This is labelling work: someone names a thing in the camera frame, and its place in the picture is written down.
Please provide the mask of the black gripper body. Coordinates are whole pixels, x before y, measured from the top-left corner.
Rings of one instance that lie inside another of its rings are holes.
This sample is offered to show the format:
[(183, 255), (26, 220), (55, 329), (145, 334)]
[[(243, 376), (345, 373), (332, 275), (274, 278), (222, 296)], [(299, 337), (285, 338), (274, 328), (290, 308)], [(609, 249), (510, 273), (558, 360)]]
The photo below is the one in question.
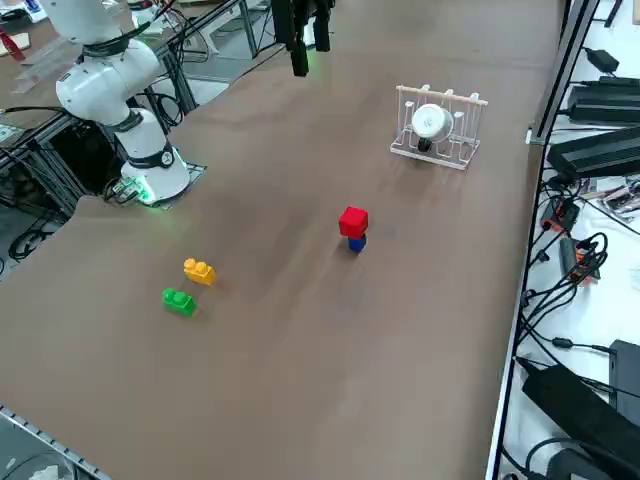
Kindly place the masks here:
[(307, 17), (316, 16), (323, 9), (331, 11), (333, 0), (273, 0), (272, 13), (275, 17), (286, 17), (305, 12)]

